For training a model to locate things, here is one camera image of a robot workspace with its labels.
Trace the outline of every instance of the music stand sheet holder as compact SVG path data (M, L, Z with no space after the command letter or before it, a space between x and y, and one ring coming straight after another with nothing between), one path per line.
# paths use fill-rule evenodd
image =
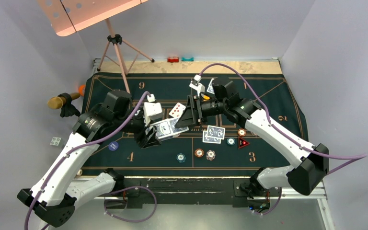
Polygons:
M154 62L154 59L134 47L125 39L122 39L121 35L116 34L110 17L135 7L147 0L37 0L43 12L46 14L47 18L51 22L51 26L54 31L59 36L68 36L79 30L85 29L88 26L94 25L98 22L105 21L108 27L110 35L107 37L107 44L105 51L103 52L101 62L98 71L101 70L101 65L109 48L109 44L112 43L116 56L118 58L118 63L113 61L121 68L122 78L126 87L126 91L130 93L129 86L127 84L126 75L129 73L139 54L143 55L145 58ZM120 47L122 43L126 44L130 48L137 51L136 57L130 65L129 69L126 68L125 61L123 60L122 53L120 52Z

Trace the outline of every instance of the white wall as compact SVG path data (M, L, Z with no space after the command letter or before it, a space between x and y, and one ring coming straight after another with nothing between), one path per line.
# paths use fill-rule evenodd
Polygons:
M368 0L316 0L281 63L311 141L368 154ZM337 229L368 229L368 157L325 185Z
M78 34L58 37L35 1L0 1L0 229L23 228L27 207L16 195L57 157L50 139L67 137L75 123L47 100L77 90L90 65Z
M280 57L314 0L149 0L111 18L115 32L154 59L248 60ZM100 58L109 35L105 22L80 32ZM115 51L108 51L114 57ZM126 46L126 59L136 53Z

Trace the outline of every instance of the table surface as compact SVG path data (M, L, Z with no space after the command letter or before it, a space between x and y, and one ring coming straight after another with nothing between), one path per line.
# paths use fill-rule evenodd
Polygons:
M176 63L172 69L180 69L187 63ZM164 69L166 66L157 64L153 69ZM247 72L250 67L243 66L242 72ZM233 74L204 74L201 83L208 85L211 78L228 76L234 81L241 97L254 98L252 93L245 88L244 83ZM294 97L290 93L282 74L245 74L256 93L268 105L270 115L284 127L288 128L297 136L307 139L305 117L299 110ZM134 102L137 102L144 91L154 93L158 102L162 104L164 119L168 118L169 111L177 102L186 104L187 95L193 94L188 87L192 74L130 74L128 83ZM95 104L103 102L106 94L112 89L123 87L123 80L119 74L96 73L87 81L86 96L84 97L83 112L87 112ZM202 142L202 130L205 126L191 128L182 133L178 138L166 140L162 145L140 149L129 133L119 133L110 140L104 142L100 148L86 161L83 166L83 176L96 176L103 169L114 168L126 176L250 176L251 171L260 167L281 167L289 165L284 157L264 140L247 132L245 139L250 145L238 149L237 125L229 122L225 116L219 115L208 119L207 125L222 126L226 128L225 140L221 144L209 144ZM229 146L226 138L235 138L236 145ZM108 145L111 141L117 141L119 148L110 151ZM206 160L205 156L194 156L195 149L201 148L214 150L216 158L213 161ZM186 160L179 163L176 155L183 153Z

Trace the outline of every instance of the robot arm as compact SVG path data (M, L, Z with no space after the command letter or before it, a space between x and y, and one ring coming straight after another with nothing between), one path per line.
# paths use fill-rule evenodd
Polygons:
M142 148L160 144L153 135L154 129L147 127L151 120L162 117L161 105L155 102L154 95L148 96L148 101L122 129L134 133L135 140ZM99 144L77 149L69 155L67 153L86 142L109 135L125 121L131 109L130 94L112 91L107 94L104 103L97 104L89 112L80 115L65 148L50 169L31 189L22 189L17 195L18 199L30 207L33 199L41 192L33 206L35 214L48 224L59 227L71 217L75 209L89 200L124 189L124 177L112 169L107 169L96 178L77 186L69 186L77 171L99 148ZM42 184L51 173L51 179L44 190L41 190Z
M291 186L303 195L309 195L316 185L328 172L328 158L311 154L296 146L289 139L273 128L275 125L280 131L298 141L302 147L328 154L328 149L319 144L302 140L286 128L271 119L267 120L266 112L259 104L251 99L241 99L233 82L228 78L220 77L212 82L213 92L203 96L187 97L187 106L176 124L176 127L193 127L206 123L209 116L224 114L228 120L256 133L280 152L290 163L290 166L280 168L261 168L250 178L250 186L246 188L248 194L262 196L266 189L272 187Z

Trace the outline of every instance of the printed number 4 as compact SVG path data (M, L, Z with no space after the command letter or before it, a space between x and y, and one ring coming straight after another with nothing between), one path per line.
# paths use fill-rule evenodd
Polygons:
M129 157L127 158L129 161L133 161L133 152L129 155Z
M254 152L249 152L249 160L250 162L255 162L256 161L256 156L254 155Z

